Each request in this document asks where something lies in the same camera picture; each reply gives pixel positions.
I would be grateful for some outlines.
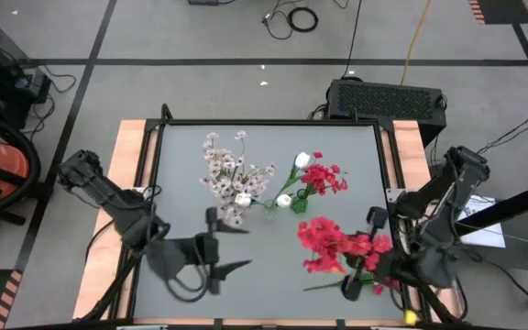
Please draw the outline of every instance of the black electronic device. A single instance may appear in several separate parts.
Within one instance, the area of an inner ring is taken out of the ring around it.
[[[22,68],[28,56],[0,28],[0,119],[21,129],[30,107],[46,102],[50,78],[37,67]]]
[[[333,80],[327,93],[329,119],[416,120],[426,147],[446,127],[446,101],[440,89]]]

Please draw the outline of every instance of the clear vase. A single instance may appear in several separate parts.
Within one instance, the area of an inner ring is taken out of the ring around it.
[[[262,203],[262,214],[268,220],[276,220],[279,216],[279,206],[276,205],[275,201],[267,200]]]

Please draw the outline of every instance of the orange striped tape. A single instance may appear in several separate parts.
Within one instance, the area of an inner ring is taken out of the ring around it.
[[[14,270],[5,283],[4,291],[1,293],[0,298],[0,329],[6,327],[7,317],[9,316],[9,311],[11,311],[11,306],[14,303],[21,281],[22,273]]]

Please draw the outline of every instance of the black hose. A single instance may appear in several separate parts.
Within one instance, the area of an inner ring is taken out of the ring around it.
[[[7,197],[0,200],[0,211],[2,211],[23,198],[32,185],[38,182],[40,177],[40,159],[32,142],[30,142],[20,131],[1,120],[0,135],[2,138],[5,137],[5,140],[10,145],[18,148],[26,156],[29,164],[29,172],[24,184],[17,187],[17,189]]]

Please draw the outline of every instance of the green leaf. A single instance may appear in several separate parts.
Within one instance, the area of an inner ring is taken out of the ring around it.
[[[306,199],[300,199],[298,198],[296,201],[294,201],[292,204],[291,204],[291,209],[293,210],[294,213],[296,213],[297,215],[298,214],[302,214],[302,213],[305,213],[307,212],[307,200]]]
[[[282,186],[282,189],[280,189],[281,191],[289,188],[290,186],[292,186],[295,182],[299,181],[303,176],[298,176],[298,177],[294,177],[294,178],[289,178],[287,179],[287,181],[284,183],[284,185]]]

